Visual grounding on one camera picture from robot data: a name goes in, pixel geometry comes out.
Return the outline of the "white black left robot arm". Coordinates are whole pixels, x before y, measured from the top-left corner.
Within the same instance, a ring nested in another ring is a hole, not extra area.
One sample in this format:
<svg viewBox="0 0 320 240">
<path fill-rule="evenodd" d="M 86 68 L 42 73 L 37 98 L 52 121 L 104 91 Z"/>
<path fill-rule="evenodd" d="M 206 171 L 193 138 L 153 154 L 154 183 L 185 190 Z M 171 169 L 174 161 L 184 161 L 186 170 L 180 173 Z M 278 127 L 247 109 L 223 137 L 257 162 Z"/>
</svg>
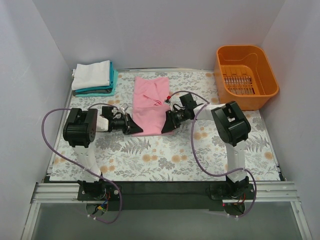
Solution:
<svg viewBox="0 0 320 240">
<path fill-rule="evenodd" d="M 119 189 L 97 177 L 101 176 L 102 172 L 98 167 L 94 150 L 96 133 L 112 131 L 122 131 L 124 135 L 132 135 L 142 133 L 143 129 L 134 122 L 124 108 L 117 110 L 114 106 L 106 105 L 102 107 L 101 114 L 96 108 L 70 110 L 63 128 L 63 139 L 69 143 L 78 163 L 84 167 L 85 178 L 77 181 L 80 186 L 80 200 L 120 199 Z"/>
</svg>

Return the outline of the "pink t shirt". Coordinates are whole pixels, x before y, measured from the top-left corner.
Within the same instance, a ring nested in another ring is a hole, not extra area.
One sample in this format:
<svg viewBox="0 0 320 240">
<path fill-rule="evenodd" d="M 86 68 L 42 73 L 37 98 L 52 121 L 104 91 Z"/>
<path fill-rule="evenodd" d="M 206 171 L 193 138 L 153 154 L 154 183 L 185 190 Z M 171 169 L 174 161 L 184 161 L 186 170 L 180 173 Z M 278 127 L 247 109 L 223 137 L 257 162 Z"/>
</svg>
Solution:
<svg viewBox="0 0 320 240">
<path fill-rule="evenodd" d="M 135 133 L 140 136 L 158 136 L 166 121 L 166 111 L 170 106 L 165 100 L 170 95 L 168 77 L 143 79 L 139 76 L 134 81 L 133 91 L 133 121 L 142 128 L 143 132 Z"/>
</svg>

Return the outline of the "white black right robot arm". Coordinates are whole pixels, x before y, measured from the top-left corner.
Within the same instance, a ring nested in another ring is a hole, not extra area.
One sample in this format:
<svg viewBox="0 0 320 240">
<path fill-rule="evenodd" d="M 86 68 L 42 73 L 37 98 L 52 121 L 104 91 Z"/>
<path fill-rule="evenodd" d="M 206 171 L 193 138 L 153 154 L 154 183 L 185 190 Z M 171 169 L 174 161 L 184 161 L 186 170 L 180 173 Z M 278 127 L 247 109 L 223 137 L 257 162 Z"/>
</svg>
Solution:
<svg viewBox="0 0 320 240">
<path fill-rule="evenodd" d="M 209 187 L 209 194 L 215 200 L 244 199 L 246 191 L 251 189 L 244 151 L 251 125 L 235 101 L 218 105 L 209 104 L 208 101 L 198 104 L 194 96 L 194 93 L 184 91 L 184 95 L 179 98 L 182 107 L 175 107 L 170 96 L 166 98 L 164 102 L 170 105 L 170 110 L 165 113 L 161 132 L 172 132 L 187 120 L 191 120 L 193 124 L 197 120 L 213 121 L 218 136 L 226 147 L 228 169 L 225 173 L 218 174 L 219 177 L 225 177 L 225 180 Z"/>
</svg>

